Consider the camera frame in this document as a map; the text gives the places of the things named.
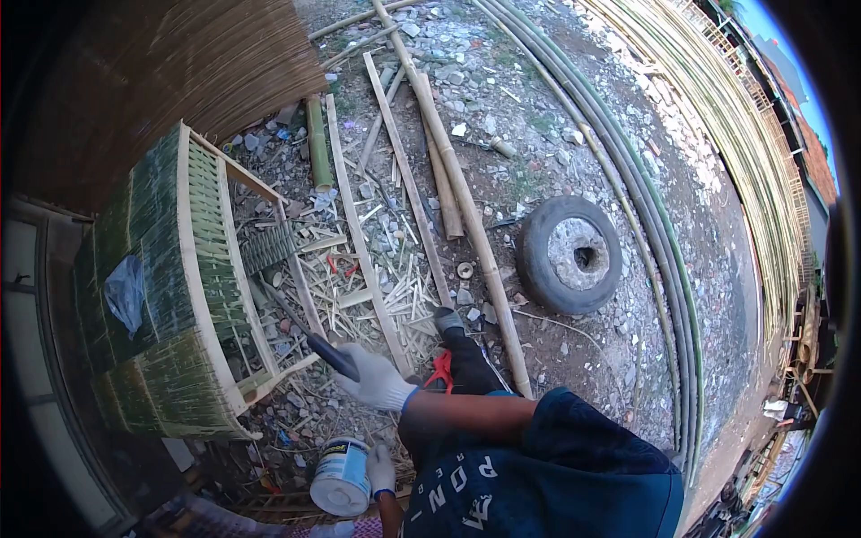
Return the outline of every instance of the hand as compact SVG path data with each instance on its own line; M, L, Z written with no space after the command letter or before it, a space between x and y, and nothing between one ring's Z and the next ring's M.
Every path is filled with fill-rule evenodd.
M385 443L374 445L368 453L365 472L371 482L371 497L377 499L377 493L389 492L394 495L394 465L388 454Z
M418 386L403 380L384 356L365 351L357 343L346 343L338 351L350 356L359 371L359 382L338 373L335 381L350 396L380 411L403 411L406 401Z

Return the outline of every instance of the plastic bag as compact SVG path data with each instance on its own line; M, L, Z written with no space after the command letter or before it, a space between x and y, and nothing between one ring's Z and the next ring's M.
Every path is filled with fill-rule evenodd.
M134 338L143 323L140 308L144 304L144 264L137 256L124 257L105 280L105 299L128 329L128 339Z

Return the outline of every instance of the old tire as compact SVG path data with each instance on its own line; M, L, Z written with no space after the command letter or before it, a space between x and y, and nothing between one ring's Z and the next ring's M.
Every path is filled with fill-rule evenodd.
M564 284L548 255L550 234L566 219L588 222L604 239L609 268L600 281L587 289ZM622 248L616 229L601 208L580 196L556 196L545 201L523 221L517 240L517 274L527 295L548 310L560 314L594 312L616 291L622 273Z

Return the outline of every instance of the gloved hand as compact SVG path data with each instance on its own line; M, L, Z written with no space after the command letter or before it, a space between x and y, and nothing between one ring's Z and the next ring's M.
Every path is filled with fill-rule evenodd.
M371 482L371 497L374 500L379 500L377 494L381 492L390 492L394 495L394 465L385 443L374 445L368 453L365 472Z
M352 357L359 371L356 383L345 375L334 374L335 381L350 396L380 411L403 411L417 385L403 380L394 365L384 356L365 351L357 343L345 343L338 351Z

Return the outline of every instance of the dirt ground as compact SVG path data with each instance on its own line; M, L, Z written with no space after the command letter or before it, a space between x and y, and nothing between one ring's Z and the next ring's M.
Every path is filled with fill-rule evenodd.
M756 312L758 289L739 198L716 155L698 154L696 148L691 155L684 140L678 142L674 119L667 119L666 109L662 111L650 98L650 87L644 89L642 75L632 71L621 59L621 51L617 50L607 28L592 20L576 3L571 7L557 3L558 15L545 9L542 3L516 0L514 4L541 26L593 81L623 129L643 152L647 166L653 169L656 186L675 225L694 288L702 335L706 396L701 468L696 492L689 496L691 516L688 521L692 521L691 517L695 519L698 510L717 494L738 459L738 455L733 455L736 452L740 455L744 448L741 445L746 446L747 439L756 430L754 417L764 393L762 383L765 380L767 385L770 375L766 374L769 368L773 371L771 361L762 356L762 346L758 342L761 338ZM367 0L358 3L346 0L296 2L309 33L370 7ZM672 448L673 398L667 361L676 357L670 356L664 345L654 292L624 212L589 148L568 141L573 140L572 129L576 129L571 118L528 60L504 34L489 25L471 3L424 2L400 9L393 15L405 25L412 23L420 29L411 38L402 28L401 35L411 48L419 70L430 75L443 124L449 129L462 123L466 125L463 137L450 138L488 228L509 300L514 300L518 294L525 295L515 270L514 247L520 225L515 222L494 227L499 220L522 218L550 197L582 195L607 213L618 232L623 248L623 275L614 297L605 306L591 314L561 316L528 302L522 310L538 318L515 314L535 396L540 398L556 386L568 386L605 415L625 424L658 448ZM313 45L323 60L343 50L351 41L379 29L378 20L368 19L363 25L330 34L314 41ZM374 51L374 61L378 71L385 67L397 68L397 57L389 41L380 41ZM331 92L335 96L344 155L355 161L379 107L361 55L331 74L332 79L337 75L337 80L331 82ZM436 206L437 192L426 157L418 103L407 81L401 85L392 110L418 190L426 198L426 210L436 230L441 230L441 215L432 209ZM258 137L263 149L249 152L245 140L228 149L266 183L310 207L313 201L309 198L309 164L300 150L304 116L297 113L290 124L277 126L273 125L273 119L274 116L265 118L259 125L239 133ZM276 131L281 129L290 132L287 140L276 136ZM505 138L515 147L517 155L509 160L497 152L466 143L485 144L492 134ZM372 257L386 267L384 262L394 260L386 260L383 226L390 226L388 221L397 221L401 214L408 218L413 229L415 224L411 209L405 203L406 197L390 180L393 155L385 127L375 149L368 170L386 184L387 192L397 205L390 212L391 219L382 224L379 215L369 219L365 232ZM362 200L358 178L350 174L350 180L354 197ZM245 222L253 229L254 223L272 220L269 207L257 211L261 209L259 200L236 194L241 198L235 200L239 202L236 206L238 222ZM366 213L376 203L362 206L359 214ZM315 225L335 226L325 210L311 213L305 219ZM477 266L469 239L447 241L440 235L435 239L443 266L449 272L449 287L455 291L466 287L472 294L474 302L460 306L461 315L466 318L473 308L480 311L487 300L480 270L468 281L455 275L458 263L472 262ZM415 245L411 248L411 252L420 252ZM422 275L426 274L423 262L418 257L416 261L423 267ZM387 275L393 280L402 276ZM470 330L486 345L489 356L503 375L510 376L496 325L487 323L481 316L470 322ZM431 347L426 356L413 357L413 363L426 371L433 353ZM638 361L641 362L639 374ZM329 436L344 433L362 435L362 438L381 436L397 444L393 438L394 417L357 410L337 386L328 383L327 372L322 367L309 368L297 379L299 386L288 389L301 393L309 404L313 403L316 411L312 414L317 417L313 421L320 424L319 430L328 430ZM639 387L636 409L635 385ZM307 392L303 393L301 387L306 387ZM295 424L290 421L298 419L298 410L285 398L276 396L273 400L273 412L282 415L284 422ZM266 412L266 409L253 412L251 421L263 424L266 421L259 415ZM357 421L366 424L360 427ZM262 449L283 464L286 475L295 473L302 477L295 481L300 489L312 478L308 470L313 468L315 446L319 446L325 436L305 437L307 439L301 439L290 449ZM297 454L307 459L306 467L293 465Z

